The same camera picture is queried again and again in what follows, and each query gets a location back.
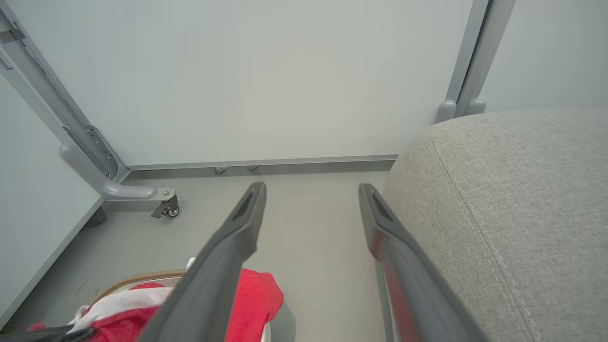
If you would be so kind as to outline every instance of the stitching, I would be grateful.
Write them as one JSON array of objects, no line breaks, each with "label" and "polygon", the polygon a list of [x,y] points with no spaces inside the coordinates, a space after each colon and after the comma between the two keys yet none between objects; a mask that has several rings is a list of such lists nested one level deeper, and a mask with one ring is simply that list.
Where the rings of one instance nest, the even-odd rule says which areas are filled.
[{"label": "stitching", "polygon": [[[452,185],[454,185],[454,187],[456,187],[456,185],[454,184],[454,182],[451,181],[451,178],[448,179],[448,177],[446,177],[446,175],[448,173],[447,173],[445,165],[443,164],[443,161],[441,161],[441,158],[439,157],[439,153],[437,152],[437,149],[435,148],[435,143],[433,141],[433,136],[432,136],[432,129],[433,129],[432,127],[429,129],[429,140],[430,140],[431,146],[433,147],[433,151],[435,152],[435,155],[437,156],[437,160],[439,160],[439,163],[441,164],[441,166],[443,168],[444,173],[442,173],[441,175],[443,176],[443,179],[446,182],[451,183]],[[473,234],[475,235],[475,238],[477,239],[477,242],[479,243],[479,248],[481,248],[483,256],[485,256],[486,261],[488,262],[488,266],[490,267],[490,270],[492,271],[492,274],[494,275],[494,279],[496,279],[496,284],[498,284],[498,286],[500,287],[500,291],[502,292],[503,298],[505,298],[506,306],[509,308],[509,311],[511,312],[511,316],[513,317],[513,321],[515,322],[515,326],[517,327],[517,331],[519,331],[520,335],[525,340],[525,336],[523,335],[522,329],[519,327],[519,323],[517,323],[517,318],[515,318],[515,313],[513,312],[513,309],[511,308],[511,305],[509,304],[509,300],[506,297],[506,293],[505,293],[504,289],[502,288],[502,285],[500,284],[500,281],[498,279],[498,276],[496,275],[496,272],[494,271],[494,268],[492,267],[492,263],[490,262],[490,258],[486,254],[485,249],[483,248],[483,244],[482,244],[481,240],[479,239],[479,236],[477,235],[477,232],[473,228],[473,224],[469,220],[469,216],[466,214],[465,209],[463,208],[462,204],[460,203],[461,201],[458,200],[458,198],[456,197],[456,194],[454,193],[454,190],[451,187],[450,187],[450,190],[451,190],[452,196],[456,200],[456,203],[458,203],[458,207],[460,207],[460,210],[465,215],[465,218],[466,218],[467,222],[469,223],[469,227],[470,227],[471,231],[473,232]]]},{"label": "stitching", "polygon": [[469,205],[471,206],[471,209],[473,212],[475,212],[475,215],[477,216],[477,221],[479,221],[479,223],[481,224],[482,228],[486,231],[486,235],[488,236],[488,240],[492,243],[492,246],[494,247],[494,250],[496,251],[496,254],[498,255],[498,258],[500,259],[500,262],[502,263],[502,266],[505,269],[506,275],[509,277],[509,279],[511,280],[511,283],[513,284],[513,289],[515,289],[515,292],[517,294],[517,297],[519,299],[519,301],[522,303],[524,310],[526,311],[526,314],[528,315],[528,318],[530,319],[530,321],[532,322],[532,325],[534,326],[534,330],[536,331],[536,334],[538,335],[539,339],[542,340],[542,336],[541,333],[538,331],[538,328],[536,327],[536,323],[534,322],[534,320],[532,319],[532,316],[530,315],[530,311],[528,310],[528,307],[526,306],[526,304],[523,302],[522,296],[519,293],[519,290],[517,289],[517,287],[515,286],[515,281],[513,280],[513,277],[511,277],[511,273],[509,273],[509,270],[506,267],[505,261],[502,259],[502,256],[500,255],[500,252],[498,251],[498,247],[496,247],[496,244],[494,243],[494,241],[492,240],[492,237],[490,236],[488,229],[486,228],[486,226],[483,225],[483,222],[479,216],[479,214],[477,213],[477,211],[475,210],[475,207],[473,207],[473,203],[472,201],[469,199],[469,197],[466,195],[466,192],[462,192],[462,194],[465,196],[465,198],[467,199],[467,201],[469,202]]}]

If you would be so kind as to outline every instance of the red cloth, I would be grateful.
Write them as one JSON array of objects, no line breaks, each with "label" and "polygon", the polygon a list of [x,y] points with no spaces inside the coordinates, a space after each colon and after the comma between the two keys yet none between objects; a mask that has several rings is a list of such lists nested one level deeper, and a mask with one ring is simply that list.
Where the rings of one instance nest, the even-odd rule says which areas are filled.
[{"label": "red cloth", "polygon": [[[163,285],[144,283],[130,290],[150,287],[163,287]],[[242,269],[226,341],[258,342],[264,325],[277,315],[281,305],[283,305],[283,293],[270,273]],[[132,309],[95,321],[91,324],[96,330],[92,341],[135,341],[156,309],[158,307]]]}]

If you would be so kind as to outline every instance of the gray upholstered fabric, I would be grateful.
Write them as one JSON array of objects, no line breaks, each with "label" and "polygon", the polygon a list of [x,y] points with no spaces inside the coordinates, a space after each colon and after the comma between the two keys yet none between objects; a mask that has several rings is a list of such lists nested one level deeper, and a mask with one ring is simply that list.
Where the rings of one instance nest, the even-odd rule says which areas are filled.
[{"label": "gray upholstered fabric", "polygon": [[491,339],[608,339],[608,109],[434,125],[384,197]]}]

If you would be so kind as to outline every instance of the caster wheel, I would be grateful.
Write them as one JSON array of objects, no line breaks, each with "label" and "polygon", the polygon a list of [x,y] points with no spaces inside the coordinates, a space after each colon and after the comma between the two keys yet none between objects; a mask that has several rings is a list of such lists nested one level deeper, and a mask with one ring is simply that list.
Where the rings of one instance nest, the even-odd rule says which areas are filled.
[{"label": "caster wheel", "polygon": [[176,217],[179,214],[179,207],[175,207],[174,209],[169,209],[169,217]]}]

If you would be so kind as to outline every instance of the fabric seam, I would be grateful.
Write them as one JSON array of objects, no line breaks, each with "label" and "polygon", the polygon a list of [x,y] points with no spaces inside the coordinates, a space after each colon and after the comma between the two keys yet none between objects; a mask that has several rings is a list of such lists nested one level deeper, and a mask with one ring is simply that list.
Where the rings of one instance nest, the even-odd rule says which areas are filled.
[{"label": "fabric seam", "polygon": [[[444,178],[445,181],[447,181],[449,184],[452,184],[452,186],[454,187],[454,189],[456,189],[456,191],[458,191],[458,189],[456,187],[456,184],[454,183],[454,181],[450,177],[450,174],[447,172],[446,166],[444,165],[443,161],[441,160],[441,157],[439,156],[439,152],[437,151],[437,148],[435,146],[435,142],[433,141],[433,134],[432,134],[433,128],[434,128],[433,126],[431,126],[429,128],[429,140],[430,140],[430,145],[431,145],[433,151],[435,152],[435,156],[437,157],[437,160],[439,161],[439,164],[441,165],[441,168],[443,169],[442,176],[443,176],[443,178]],[[477,234],[477,231],[475,231],[475,229],[473,228],[473,224],[472,224],[471,220],[469,219],[469,215],[467,215],[465,209],[463,208],[463,206],[461,204],[461,202],[464,203],[465,201],[462,198],[462,196],[460,195],[460,192],[458,193],[458,195],[461,197],[460,200],[458,199],[458,197],[456,197],[456,193],[455,193],[454,189],[452,187],[450,187],[451,194],[454,197],[454,199],[456,200],[456,202],[458,203],[458,207],[460,207],[460,210],[462,210],[462,213],[465,215],[465,218],[466,218],[467,222],[469,223],[469,227],[470,227],[471,231],[473,232],[473,234],[475,235],[475,238],[477,239],[477,242],[479,243],[479,248],[482,250],[483,256],[486,258],[486,261],[488,262],[488,266],[490,267],[490,270],[492,271],[492,274],[494,275],[494,279],[496,280],[496,284],[498,284],[498,286],[500,288],[500,291],[502,292],[502,296],[503,296],[503,298],[505,300],[506,306],[509,308],[509,311],[511,312],[511,317],[513,317],[513,321],[515,323],[515,326],[517,327],[517,330],[521,334],[522,338],[524,338],[524,340],[525,340],[525,336],[523,335],[522,329],[519,326],[519,323],[517,322],[517,318],[515,317],[515,312],[513,311],[513,308],[511,307],[511,304],[509,304],[509,300],[506,297],[505,290],[503,289],[502,285],[500,284],[500,280],[498,279],[498,276],[496,275],[496,271],[494,271],[494,267],[492,267],[492,262],[490,261],[490,258],[486,254],[486,251],[485,251],[485,249],[483,247],[482,241],[479,239],[479,235]],[[471,215],[471,217],[473,218],[473,220],[475,220],[475,218],[473,217],[472,212],[470,210],[468,210],[468,208],[467,208],[467,211],[469,211],[469,214]],[[482,230],[480,229],[479,225],[477,225],[477,229],[479,230],[479,233],[482,234]],[[490,246],[488,245],[487,242],[485,244],[488,247],[488,251],[489,251],[490,250]]]}]

